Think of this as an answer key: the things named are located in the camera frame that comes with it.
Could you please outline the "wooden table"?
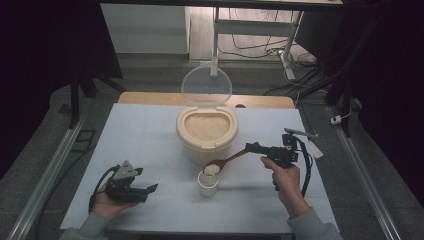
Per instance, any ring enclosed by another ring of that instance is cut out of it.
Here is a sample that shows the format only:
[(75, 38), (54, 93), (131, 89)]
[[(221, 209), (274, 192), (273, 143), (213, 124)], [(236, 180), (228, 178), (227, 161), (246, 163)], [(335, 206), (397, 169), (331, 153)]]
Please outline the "wooden table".
[[(179, 93), (159, 92), (124, 92), (120, 95), (118, 102), (121, 104), (150, 104), (184, 106), (187, 102)], [(271, 108), (271, 109), (294, 109), (294, 102), (284, 96), (255, 96), (255, 95), (233, 95), (227, 105), (231, 107), (244, 106), (245, 108)]]

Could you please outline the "small white rice heap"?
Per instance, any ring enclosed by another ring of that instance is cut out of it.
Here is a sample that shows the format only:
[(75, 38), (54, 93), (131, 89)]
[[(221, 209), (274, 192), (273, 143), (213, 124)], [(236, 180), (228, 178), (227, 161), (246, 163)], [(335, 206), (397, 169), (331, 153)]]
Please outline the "small white rice heap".
[(207, 165), (204, 170), (203, 173), (207, 176), (213, 176), (213, 175), (217, 175), (220, 172), (221, 168), (216, 165), (216, 164), (212, 164), (212, 165)]

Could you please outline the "cream rice container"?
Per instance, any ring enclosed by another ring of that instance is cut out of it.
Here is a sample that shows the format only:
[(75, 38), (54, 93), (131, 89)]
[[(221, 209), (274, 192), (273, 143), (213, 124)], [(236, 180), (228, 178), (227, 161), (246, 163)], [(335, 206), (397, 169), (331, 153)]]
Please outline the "cream rice container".
[[(185, 120), (194, 114), (226, 116), (230, 121), (228, 132), (219, 139), (204, 141), (192, 137), (185, 128)], [(184, 145), (185, 155), (192, 162), (204, 165), (215, 159), (224, 159), (228, 149), (238, 134), (239, 121), (235, 111), (229, 106), (184, 107), (176, 120), (176, 133)]]

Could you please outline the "black stand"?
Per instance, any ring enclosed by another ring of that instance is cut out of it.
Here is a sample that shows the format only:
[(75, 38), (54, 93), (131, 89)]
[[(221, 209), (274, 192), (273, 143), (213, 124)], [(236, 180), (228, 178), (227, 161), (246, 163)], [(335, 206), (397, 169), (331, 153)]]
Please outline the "black stand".
[(71, 119), (69, 128), (74, 129), (77, 122), (81, 119), (80, 114), (80, 95), (79, 90), (83, 91), (85, 97), (95, 98), (98, 89), (94, 83), (95, 79), (111, 87), (119, 93), (126, 91), (126, 88), (114, 81), (114, 78), (122, 79), (122, 71), (118, 63), (101, 67), (86, 65), (79, 67), (70, 80), (70, 103), (71, 103)]
[(342, 119), (339, 126), (346, 137), (351, 136), (349, 131), (349, 116), (351, 113), (352, 79), (349, 74), (358, 55), (359, 52), (357, 50), (352, 50), (337, 73), (299, 94), (299, 98), (304, 98), (330, 85), (330, 89), (324, 97), (324, 103), (326, 106), (335, 106), (339, 100), (342, 100)]

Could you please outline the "small clear cup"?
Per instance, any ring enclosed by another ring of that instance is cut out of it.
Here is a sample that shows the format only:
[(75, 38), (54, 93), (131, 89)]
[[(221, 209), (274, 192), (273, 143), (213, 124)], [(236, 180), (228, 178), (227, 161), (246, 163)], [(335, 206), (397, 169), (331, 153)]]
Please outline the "small clear cup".
[(200, 171), (197, 177), (197, 181), (201, 195), (210, 197), (217, 192), (219, 184), (218, 175), (206, 175)]

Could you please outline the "white desk frame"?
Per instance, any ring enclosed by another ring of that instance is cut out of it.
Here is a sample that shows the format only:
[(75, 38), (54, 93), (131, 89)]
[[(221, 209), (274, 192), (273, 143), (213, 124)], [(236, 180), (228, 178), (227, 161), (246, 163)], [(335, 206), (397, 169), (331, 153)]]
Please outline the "white desk frame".
[(302, 11), (294, 12), (294, 17), (290, 22), (230, 20), (221, 19), (220, 8), (216, 7), (213, 16), (213, 46), (210, 75), (216, 77), (218, 72), (218, 37), (220, 34), (270, 36), (286, 38), (286, 45), (284, 49), (279, 52), (279, 58), (284, 67), (286, 79), (294, 80), (295, 75), (289, 63), (289, 54), (291, 53), (291, 47), (302, 16)]

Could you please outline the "person's right hand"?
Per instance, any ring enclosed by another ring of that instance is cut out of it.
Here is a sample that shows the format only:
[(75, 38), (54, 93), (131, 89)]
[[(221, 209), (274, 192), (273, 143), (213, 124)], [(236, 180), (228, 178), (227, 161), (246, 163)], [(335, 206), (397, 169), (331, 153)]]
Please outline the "person's right hand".
[(285, 206), (291, 219), (301, 216), (310, 208), (300, 190), (300, 169), (293, 166), (281, 168), (272, 160), (261, 157), (260, 160), (267, 169), (273, 171), (272, 182), (279, 187), (278, 197)]

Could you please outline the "bulk white rice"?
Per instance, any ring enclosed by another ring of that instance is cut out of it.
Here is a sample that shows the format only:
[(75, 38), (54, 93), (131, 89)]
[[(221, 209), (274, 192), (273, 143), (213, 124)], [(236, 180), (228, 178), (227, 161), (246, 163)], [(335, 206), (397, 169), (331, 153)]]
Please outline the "bulk white rice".
[(194, 114), (185, 120), (185, 128), (192, 137), (211, 141), (221, 138), (228, 132), (230, 121), (221, 115)]

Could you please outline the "wooden spoon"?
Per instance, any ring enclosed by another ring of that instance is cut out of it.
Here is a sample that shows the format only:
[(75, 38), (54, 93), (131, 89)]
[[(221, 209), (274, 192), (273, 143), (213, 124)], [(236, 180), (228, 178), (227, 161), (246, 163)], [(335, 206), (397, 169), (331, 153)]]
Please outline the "wooden spoon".
[(204, 166), (204, 168), (205, 168), (207, 165), (216, 164), (216, 165), (218, 165), (218, 166), (221, 168), (221, 170), (220, 170), (220, 172), (221, 172), (227, 163), (229, 163), (230, 161), (232, 161), (232, 160), (234, 160), (234, 159), (236, 159), (236, 158), (238, 158), (238, 157), (243, 156), (243, 155), (244, 155), (244, 154), (246, 154), (246, 153), (247, 153), (247, 152), (246, 152), (246, 150), (241, 150), (241, 151), (239, 151), (238, 153), (236, 153), (236, 154), (234, 154), (234, 155), (232, 155), (232, 156), (230, 156), (230, 157), (228, 157), (228, 158), (226, 158), (226, 159), (223, 159), (223, 160), (220, 160), (220, 159), (212, 160), (212, 161), (210, 161), (209, 163), (207, 163), (207, 164)]

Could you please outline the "clear container lid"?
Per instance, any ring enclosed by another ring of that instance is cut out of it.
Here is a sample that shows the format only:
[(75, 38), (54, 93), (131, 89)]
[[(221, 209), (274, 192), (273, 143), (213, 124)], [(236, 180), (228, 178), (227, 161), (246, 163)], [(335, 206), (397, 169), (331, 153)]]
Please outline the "clear container lid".
[(191, 105), (224, 105), (232, 96), (232, 82), (219, 68), (199, 66), (184, 77), (181, 94)]

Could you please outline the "person's left hand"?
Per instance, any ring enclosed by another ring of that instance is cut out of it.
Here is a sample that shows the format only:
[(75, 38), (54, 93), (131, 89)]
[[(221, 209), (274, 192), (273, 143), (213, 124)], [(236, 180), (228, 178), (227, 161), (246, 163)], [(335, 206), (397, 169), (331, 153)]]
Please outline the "person's left hand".
[(115, 202), (104, 191), (100, 191), (95, 194), (92, 211), (106, 219), (114, 220), (121, 212), (134, 206), (136, 206), (136, 203)]

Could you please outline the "white strip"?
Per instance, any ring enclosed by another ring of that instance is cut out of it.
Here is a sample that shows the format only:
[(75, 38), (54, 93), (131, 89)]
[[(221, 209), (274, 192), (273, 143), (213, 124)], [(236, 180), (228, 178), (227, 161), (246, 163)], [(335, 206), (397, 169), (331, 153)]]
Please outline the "white strip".
[(324, 156), (321, 150), (312, 141), (309, 142), (309, 145), (315, 159), (319, 159)]

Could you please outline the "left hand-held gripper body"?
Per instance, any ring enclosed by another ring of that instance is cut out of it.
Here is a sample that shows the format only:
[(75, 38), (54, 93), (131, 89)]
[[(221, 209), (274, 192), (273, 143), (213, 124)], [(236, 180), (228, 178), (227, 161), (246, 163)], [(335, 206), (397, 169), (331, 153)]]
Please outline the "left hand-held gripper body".
[(124, 161), (107, 181), (107, 196), (118, 203), (144, 203), (148, 196), (147, 190), (131, 187), (136, 174), (135, 168)]

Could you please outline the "aluminium rail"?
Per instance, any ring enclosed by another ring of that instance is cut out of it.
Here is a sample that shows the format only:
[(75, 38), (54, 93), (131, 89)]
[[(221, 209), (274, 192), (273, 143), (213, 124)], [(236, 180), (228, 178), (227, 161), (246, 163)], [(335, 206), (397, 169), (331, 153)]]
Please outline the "aluminium rail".
[(402, 240), (401, 233), (369, 175), (356, 146), (351, 138), (346, 136), (340, 124), (336, 124), (335, 129), (386, 239)]
[(67, 129), (59, 146), (56, 148), (41, 179), (31, 193), (26, 205), (16, 220), (6, 240), (25, 240), (33, 223), (41, 211), (70, 150), (79, 134), (86, 116), (81, 115), (72, 128)]

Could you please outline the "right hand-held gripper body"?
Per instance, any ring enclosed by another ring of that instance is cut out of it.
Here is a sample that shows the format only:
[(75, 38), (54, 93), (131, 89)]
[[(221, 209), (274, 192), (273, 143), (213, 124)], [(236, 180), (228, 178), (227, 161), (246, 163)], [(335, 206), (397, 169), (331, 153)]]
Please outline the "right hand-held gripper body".
[(282, 135), (283, 146), (272, 147), (268, 158), (271, 159), (278, 166), (287, 169), (291, 168), (294, 162), (298, 161), (298, 152), (303, 154), (305, 165), (307, 169), (312, 167), (312, 157), (306, 149), (306, 144), (301, 141), (298, 136), (305, 136), (308, 139), (317, 138), (317, 134), (310, 134), (299, 130), (290, 128), (284, 129), (285, 134)]

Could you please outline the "white cabinet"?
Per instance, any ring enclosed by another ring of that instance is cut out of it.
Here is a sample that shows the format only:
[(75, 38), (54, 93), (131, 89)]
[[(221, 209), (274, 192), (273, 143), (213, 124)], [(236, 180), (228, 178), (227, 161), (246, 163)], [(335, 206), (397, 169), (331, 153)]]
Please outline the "white cabinet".
[(102, 3), (101, 9), (117, 53), (189, 53), (187, 7)]

